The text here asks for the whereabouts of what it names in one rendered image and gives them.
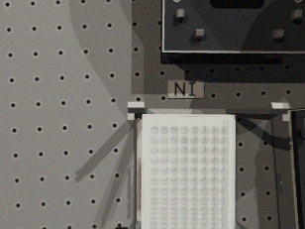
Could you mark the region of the grey flat base plate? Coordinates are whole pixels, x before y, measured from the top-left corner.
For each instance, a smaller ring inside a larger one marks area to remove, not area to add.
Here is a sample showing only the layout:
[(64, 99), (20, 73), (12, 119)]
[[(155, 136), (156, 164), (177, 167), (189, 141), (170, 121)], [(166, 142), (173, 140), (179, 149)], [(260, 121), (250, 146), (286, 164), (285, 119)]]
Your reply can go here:
[[(305, 108), (305, 56), (161, 63), (161, 0), (0, 0), (0, 229), (136, 229), (137, 119)], [(167, 98), (204, 80), (204, 98)], [(279, 229), (271, 120), (236, 118), (236, 223)]]

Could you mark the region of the dark grey regrip nest plate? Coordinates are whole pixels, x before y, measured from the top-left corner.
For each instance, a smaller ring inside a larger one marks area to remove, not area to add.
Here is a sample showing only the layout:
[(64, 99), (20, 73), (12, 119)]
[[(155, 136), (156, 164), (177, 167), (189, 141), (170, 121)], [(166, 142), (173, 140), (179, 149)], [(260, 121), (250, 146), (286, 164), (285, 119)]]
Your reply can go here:
[(282, 64), (285, 55), (305, 55), (305, 0), (161, 0), (161, 63)]

